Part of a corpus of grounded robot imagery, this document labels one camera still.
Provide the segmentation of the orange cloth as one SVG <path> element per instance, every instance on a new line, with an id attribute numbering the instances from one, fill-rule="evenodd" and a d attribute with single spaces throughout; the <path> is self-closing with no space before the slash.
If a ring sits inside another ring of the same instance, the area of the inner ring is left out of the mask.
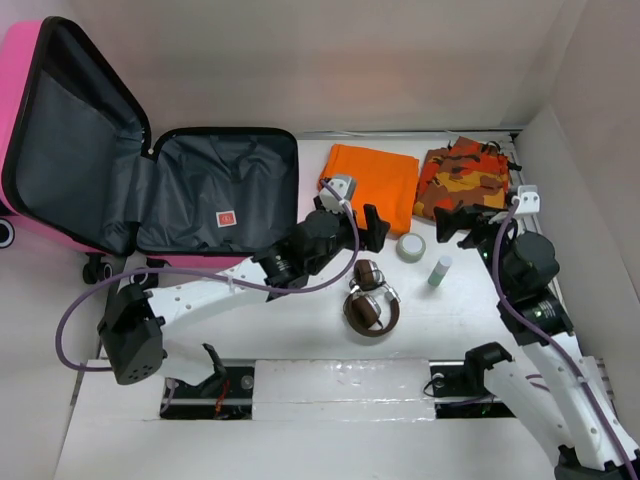
<path id="1" fill-rule="evenodd" d="M 351 200 L 360 228 L 366 227 L 364 205 L 376 206 L 390 233 L 403 235 L 411 228 L 419 161 L 411 156 L 335 144 L 320 178 L 348 175 L 356 180 Z"/>

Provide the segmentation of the orange camouflage shorts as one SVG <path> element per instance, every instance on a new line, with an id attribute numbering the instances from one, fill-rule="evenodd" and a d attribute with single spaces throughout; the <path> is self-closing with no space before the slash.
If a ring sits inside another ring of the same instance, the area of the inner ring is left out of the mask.
<path id="1" fill-rule="evenodd" d="M 439 207 L 454 211 L 480 205 L 502 209 L 513 163 L 501 147 L 460 136 L 453 144 L 427 152 L 419 176 L 413 213 L 435 218 Z"/>

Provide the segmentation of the brown over-ear headphones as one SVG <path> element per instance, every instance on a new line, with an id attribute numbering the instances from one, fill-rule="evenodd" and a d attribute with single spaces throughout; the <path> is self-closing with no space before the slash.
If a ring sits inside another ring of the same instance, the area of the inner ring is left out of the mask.
<path id="1" fill-rule="evenodd" d="M 359 335 L 380 338 L 392 332 L 400 319 L 400 297 L 386 281 L 384 273 L 373 260 L 357 260 L 349 281 L 350 292 L 343 303 L 348 325 Z M 382 290 L 389 304 L 390 317 L 381 321 L 382 308 L 373 294 Z"/>

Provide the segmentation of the pink hard-shell suitcase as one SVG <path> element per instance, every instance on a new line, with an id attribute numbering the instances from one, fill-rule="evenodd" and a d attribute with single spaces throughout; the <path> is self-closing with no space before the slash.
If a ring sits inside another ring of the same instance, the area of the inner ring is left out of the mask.
<path id="1" fill-rule="evenodd" d="M 294 136 L 186 127 L 153 136 L 140 103 L 75 22 L 12 25 L 1 42 L 1 209 L 87 257 L 225 269 L 298 215 Z"/>

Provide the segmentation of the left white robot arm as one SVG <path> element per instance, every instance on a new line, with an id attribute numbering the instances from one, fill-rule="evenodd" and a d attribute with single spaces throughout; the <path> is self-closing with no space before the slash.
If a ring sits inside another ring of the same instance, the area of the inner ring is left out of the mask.
<path id="1" fill-rule="evenodd" d="M 132 385 L 159 374 L 189 384 L 201 396 L 216 394 L 224 368 L 214 347 L 203 342 L 199 351 L 191 350 L 175 335 L 236 308 L 311 292 L 309 278 L 344 249 L 379 252 L 390 225 L 371 204 L 364 217 L 360 229 L 344 211 L 318 207 L 282 239 L 218 274 L 197 271 L 193 281 L 164 288 L 123 287 L 98 325 L 117 383 Z"/>

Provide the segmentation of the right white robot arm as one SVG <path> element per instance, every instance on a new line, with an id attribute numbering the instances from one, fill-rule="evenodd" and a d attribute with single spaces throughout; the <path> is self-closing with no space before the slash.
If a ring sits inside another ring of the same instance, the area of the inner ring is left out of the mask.
<path id="1" fill-rule="evenodd" d="M 438 242 L 467 231 L 458 245 L 479 253 L 500 318 L 542 383 L 534 386 L 497 342 L 466 352 L 462 381 L 471 392 L 488 392 L 506 405 L 544 451 L 555 478 L 636 479 L 639 446 L 618 420 L 549 287 L 560 269 L 555 248 L 539 233 L 519 232 L 517 210 L 434 210 Z"/>

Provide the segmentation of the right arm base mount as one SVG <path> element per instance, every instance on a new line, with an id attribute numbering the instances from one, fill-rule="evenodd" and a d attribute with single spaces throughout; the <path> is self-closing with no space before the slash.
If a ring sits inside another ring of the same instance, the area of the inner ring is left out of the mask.
<path id="1" fill-rule="evenodd" d="M 462 362 L 431 363 L 423 394 L 433 400 L 437 420 L 514 418 L 498 397 L 466 378 Z"/>

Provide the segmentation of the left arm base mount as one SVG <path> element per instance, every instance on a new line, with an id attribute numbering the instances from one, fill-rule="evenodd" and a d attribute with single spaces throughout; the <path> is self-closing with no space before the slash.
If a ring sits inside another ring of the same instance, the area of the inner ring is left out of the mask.
<path id="1" fill-rule="evenodd" d="M 202 393 L 182 381 L 168 380 L 160 403 L 164 420 L 251 420 L 255 363 L 232 362 L 216 390 Z"/>

